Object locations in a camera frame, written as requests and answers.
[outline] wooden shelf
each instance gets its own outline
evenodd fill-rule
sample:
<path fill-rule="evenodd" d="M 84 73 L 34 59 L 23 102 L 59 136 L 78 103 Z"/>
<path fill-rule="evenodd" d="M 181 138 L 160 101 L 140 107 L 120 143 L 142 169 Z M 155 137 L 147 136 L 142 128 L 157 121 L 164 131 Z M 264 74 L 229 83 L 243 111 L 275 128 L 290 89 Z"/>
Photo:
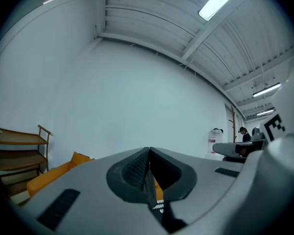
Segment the wooden shelf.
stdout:
<path fill-rule="evenodd" d="M 0 128 L 0 144 L 13 144 L 13 145 L 37 145 L 48 144 L 46 140 L 37 134 L 23 133 Z"/>
<path fill-rule="evenodd" d="M 37 150 L 0 150 L 0 170 L 16 170 L 47 162 Z"/>
<path fill-rule="evenodd" d="M 26 191 L 27 190 L 27 183 L 29 181 L 31 181 L 32 179 L 34 179 L 35 177 L 33 178 L 29 178 L 29 179 L 26 179 L 26 180 L 22 180 L 22 181 L 19 181 L 17 183 L 14 183 L 14 184 L 10 184 L 10 185 L 5 185 L 5 189 L 7 191 L 7 195 L 8 197 L 12 197 L 16 194 L 19 194 L 23 191 Z"/>

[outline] ceiling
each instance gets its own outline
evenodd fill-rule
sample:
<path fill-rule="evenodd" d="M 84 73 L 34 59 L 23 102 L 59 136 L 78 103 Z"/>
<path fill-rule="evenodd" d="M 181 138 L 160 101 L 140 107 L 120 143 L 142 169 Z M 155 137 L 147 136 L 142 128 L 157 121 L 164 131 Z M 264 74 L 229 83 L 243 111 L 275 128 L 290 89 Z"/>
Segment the ceiling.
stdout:
<path fill-rule="evenodd" d="M 273 0 L 230 0 L 210 20 L 208 0 L 94 0 L 100 37 L 163 53 L 210 81 L 246 119 L 272 107 L 273 93 L 294 69 L 294 30 Z"/>

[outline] black shirt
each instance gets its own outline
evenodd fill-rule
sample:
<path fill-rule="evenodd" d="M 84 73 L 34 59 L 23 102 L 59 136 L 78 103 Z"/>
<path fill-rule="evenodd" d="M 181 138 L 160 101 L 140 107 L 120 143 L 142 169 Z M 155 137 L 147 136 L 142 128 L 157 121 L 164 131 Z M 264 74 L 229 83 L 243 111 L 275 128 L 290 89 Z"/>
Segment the black shirt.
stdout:
<path fill-rule="evenodd" d="M 243 136 L 243 142 L 249 142 L 250 141 L 250 134 L 246 132 L 246 134 Z"/>

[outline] black rubber pad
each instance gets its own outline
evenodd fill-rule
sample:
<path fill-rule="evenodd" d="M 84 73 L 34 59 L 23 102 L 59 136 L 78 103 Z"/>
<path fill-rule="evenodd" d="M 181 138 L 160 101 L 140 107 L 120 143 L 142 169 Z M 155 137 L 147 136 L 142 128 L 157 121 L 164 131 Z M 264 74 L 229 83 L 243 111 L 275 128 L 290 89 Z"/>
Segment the black rubber pad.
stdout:
<path fill-rule="evenodd" d="M 238 171 L 228 170 L 228 169 L 224 169 L 220 167 L 216 169 L 215 172 L 223 174 L 223 175 L 227 175 L 230 177 L 234 177 L 234 178 L 237 178 L 237 176 L 240 174 Z"/>
<path fill-rule="evenodd" d="M 37 219 L 38 222 L 54 231 L 79 194 L 80 192 L 74 189 L 64 190 L 43 214 L 40 215 Z"/>

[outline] wooden shelving unit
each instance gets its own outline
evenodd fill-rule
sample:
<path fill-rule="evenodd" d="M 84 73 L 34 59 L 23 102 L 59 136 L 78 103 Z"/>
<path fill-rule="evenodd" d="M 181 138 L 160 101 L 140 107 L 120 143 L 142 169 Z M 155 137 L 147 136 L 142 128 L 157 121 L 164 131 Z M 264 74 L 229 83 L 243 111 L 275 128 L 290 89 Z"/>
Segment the wooden shelving unit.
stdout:
<path fill-rule="evenodd" d="M 38 125 L 39 134 L 23 133 L 12 130 L 6 130 L 0 128 L 0 144 L 5 145 L 37 145 L 37 150 L 0 150 L 0 171 L 11 171 L 4 175 L 0 175 L 0 183 L 5 189 L 5 194 L 8 197 L 12 197 L 16 194 L 26 191 L 27 183 L 34 177 L 26 178 L 18 182 L 13 182 L 11 184 L 3 185 L 2 177 L 17 175 L 26 173 L 29 171 L 36 170 L 37 175 L 39 175 L 38 170 L 40 169 L 40 164 L 46 163 L 48 171 L 48 144 L 49 136 L 52 133 L 46 130 L 44 127 Z M 48 136 L 47 140 L 44 140 L 40 134 L 41 130 L 45 131 Z M 39 153 L 39 146 L 46 145 L 46 157 Z"/>

